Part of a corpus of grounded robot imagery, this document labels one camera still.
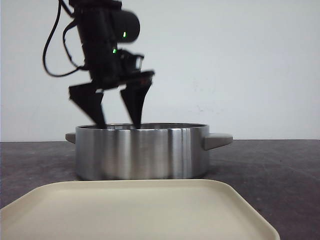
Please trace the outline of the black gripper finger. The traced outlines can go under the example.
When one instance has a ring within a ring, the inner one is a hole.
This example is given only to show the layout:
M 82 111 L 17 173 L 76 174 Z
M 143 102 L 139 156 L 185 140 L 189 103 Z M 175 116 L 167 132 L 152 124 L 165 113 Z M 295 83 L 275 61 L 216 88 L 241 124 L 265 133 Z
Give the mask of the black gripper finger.
M 121 97 L 135 127 L 141 126 L 142 110 L 146 94 L 152 85 L 152 81 L 138 81 L 127 84 L 121 90 Z
M 103 92 L 97 92 L 95 84 L 85 83 L 72 85 L 68 88 L 69 99 L 73 101 L 97 127 L 106 125 L 102 110 Z

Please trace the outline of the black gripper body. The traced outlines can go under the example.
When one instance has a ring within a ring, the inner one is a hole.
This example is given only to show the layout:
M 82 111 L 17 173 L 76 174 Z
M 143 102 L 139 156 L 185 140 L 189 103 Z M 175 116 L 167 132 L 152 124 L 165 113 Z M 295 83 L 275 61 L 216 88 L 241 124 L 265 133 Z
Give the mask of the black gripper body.
M 83 42 L 81 44 L 84 53 L 84 66 L 89 71 L 91 82 L 97 90 L 108 90 L 120 85 L 127 85 L 141 81 L 152 81 L 153 70 L 134 73 L 123 73 L 119 49 L 109 42 Z

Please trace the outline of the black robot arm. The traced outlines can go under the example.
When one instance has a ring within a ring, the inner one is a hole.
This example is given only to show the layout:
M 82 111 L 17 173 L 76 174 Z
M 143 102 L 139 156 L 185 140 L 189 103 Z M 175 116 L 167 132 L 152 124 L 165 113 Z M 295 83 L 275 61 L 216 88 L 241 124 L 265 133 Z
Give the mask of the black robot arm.
M 152 85 L 153 70 L 142 71 L 144 56 L 119 48 L 134 42 L 140 34 L 140 21 L 122 9 L 118 0 L 71 0 L 89 83 L 69 87 L 70 99 L 103 129 L 104 91 L 124 85 L 120 94 L 131 121 L 140 129 L 146 94 Z

